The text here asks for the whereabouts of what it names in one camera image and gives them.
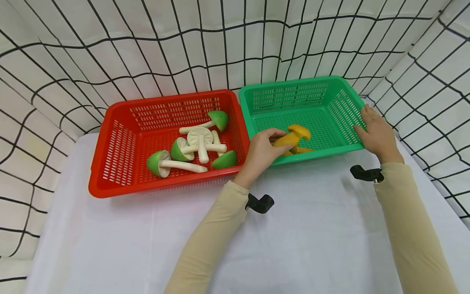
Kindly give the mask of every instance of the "black clamp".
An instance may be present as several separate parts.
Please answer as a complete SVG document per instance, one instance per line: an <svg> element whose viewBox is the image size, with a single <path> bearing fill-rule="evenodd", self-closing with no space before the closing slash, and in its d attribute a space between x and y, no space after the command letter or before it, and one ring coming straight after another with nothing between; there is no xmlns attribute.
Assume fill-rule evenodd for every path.
<svg viewBox="0 0 470 294"><path fill-rule="evenodd" d="M247 211L249 208L253 209L257 213L265 214L274 205L274 199L271 196L265 194L258 200L253 194L248 194L248 203L245 206Z"/></svg>
<svg viewBox="0 0 470 294"><path fill-rule="evenodd" d="M384 175L381 171L382 170L379 168L364 170L359 165L353 166L350 169L350 172L355 179L374 183L380 183L384 180Z"/></svg>

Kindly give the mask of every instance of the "beige sleeve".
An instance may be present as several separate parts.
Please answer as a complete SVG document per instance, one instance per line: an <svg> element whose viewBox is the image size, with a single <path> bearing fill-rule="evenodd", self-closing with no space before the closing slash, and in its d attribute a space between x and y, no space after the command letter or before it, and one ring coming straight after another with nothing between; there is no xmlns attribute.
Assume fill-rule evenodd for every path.
<svg viewBox="0 0 470 294"><path fill-rule="evenodd" d="M212 272L245 221L248 190L225 184L209 212L189 237L166 285L165 294L205 294Z"/></svg>
<svg viewBox="0 0 470 294"><path fill-rule="evenodd" d="M457 294L439 239L409 166L382 164L375 184L404 294Z"/></svg>

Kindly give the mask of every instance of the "toy mushroom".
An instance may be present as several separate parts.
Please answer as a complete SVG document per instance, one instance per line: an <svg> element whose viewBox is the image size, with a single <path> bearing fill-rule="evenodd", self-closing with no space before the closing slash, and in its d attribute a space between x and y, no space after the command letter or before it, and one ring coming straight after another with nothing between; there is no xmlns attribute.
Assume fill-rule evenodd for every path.
<svg viewBox="0 0 470 294"><path fill-rule="evenodd" d="M217 126L220 132L223 132L225 130L228 124L228 115L224 111L214 110L214 111L208 112L207 115L209 116L209 118L211 118L211 120L201 125L198 125L197 127L209 128L209 127ZM180 127L180 134L187 134L192 128L194 128L194 126L193 127Z"/></svg>
<svg viewBox="0 0 470 294"><path fill-rule="evenodd" d="M209 162L207 155L206 144L211 144L214 140L211 131L202 126L193 127L188 133L188 143L190 146L197 146L197 154L199 155L199 162L206 164Z"/></svg>
<svg viewBox="0 0 470 294"><path fill-rule="evenodd" d="M172 167L188 170L194 173L203 173L208 170L206 167L202 167L197 164L174 161L167 150L155 152L147 159L147 168L149 171L160 178L168 177Z"/></svg>
<svg viewBox="0 0 470 294"><path fill-rule="evenodd" d="M288 154L288 155L302 154L302 153L307 153L307 152L312 152L312 151L313 149L310 149L310 148L299 147L297 143L297 145L294 145L294 147L292 147L292 149L290 150L292 154Z"/></svg>
<svg viewBox="0 0 470 294"><path fill-rule="evenodd" d="M212 137L214 137L214 144L220 144L220 138L219 138L219 134L217 133L217 131L212 130L211 133L212 133ZM222 154L224 154L226 151L227 149L224 152L217 151L217 155L222 156Z"/></svg>
<svg viewBox="0 0 470 294"><path fill-rule="evenodd" d="M296 146L302 138L310 140L310 131L301 125L290 125L287 127L287 130L290 133L277 139L273 144L274 147L284 145Z"/></svg>
<svg viewBox="0 0 470 294"><path fill-rule="evenodd" d="M222 154L227 151L225 144L206 144L205 148L207 151L217 151ZM189 145L185 138L179 137L173 142L170 155L174 160L188 162L194 159L194 152L198 149L197 145Z"/></svg>
<svg viewBox="0 0 470 294"><path fill-rule="evenodd" d="M236 166L236 154L235 151L230 150L227 153L222 154L219 158L214 160L211 163L211 167L214 169L226 168L226 167L234 167Z"/></svg>

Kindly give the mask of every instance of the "plastic basket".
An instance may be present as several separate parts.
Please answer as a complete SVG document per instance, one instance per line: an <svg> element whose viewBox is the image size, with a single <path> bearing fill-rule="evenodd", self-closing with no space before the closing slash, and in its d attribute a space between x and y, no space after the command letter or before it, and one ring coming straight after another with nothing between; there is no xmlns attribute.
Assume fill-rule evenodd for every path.
<svg viewBox="0 0 470 294"><path fill-rule="evenodd" d="M364 102L337 76L298 79L243 87L239 93L248 135L270 127L286 130L299 124L312 134L299 146L314 152L279 157L272 165L363 149L353 125L364 127Z"/></svg>
<svg viewBox="0 0 470 294"><path fill-rule="evenodd" d="M235 151L238 166L214 170L210 163L217 153L209 152L205 173L172 168L167 178L158 178L147 170L151 154L169 151L176 138L186 137L179 134L180 127L209 121L207 112L212 110L223 110L229 117L228 127L219 137L227 150ZM106 198L234 174L245 162L249 144L242 111L229 90L119 102L106 111L88 189L93 196ZM192 163L200 164L199 158Z"/></svg>

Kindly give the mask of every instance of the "green basket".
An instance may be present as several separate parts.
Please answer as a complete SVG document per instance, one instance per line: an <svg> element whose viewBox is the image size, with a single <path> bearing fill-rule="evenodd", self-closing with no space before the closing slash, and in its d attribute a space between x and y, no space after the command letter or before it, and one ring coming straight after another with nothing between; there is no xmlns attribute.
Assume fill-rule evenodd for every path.
<svg viewBox="0 0 470 294"><path fill-rule="evenodd" d="M308 128L312 134L299 146L314 152L281 156L272 165L364 149L352 128L365 128L360 118L364 102L341 77L251 85L243 87L239 96L250 138L270 127L287 130L293 124Z"/></svg>

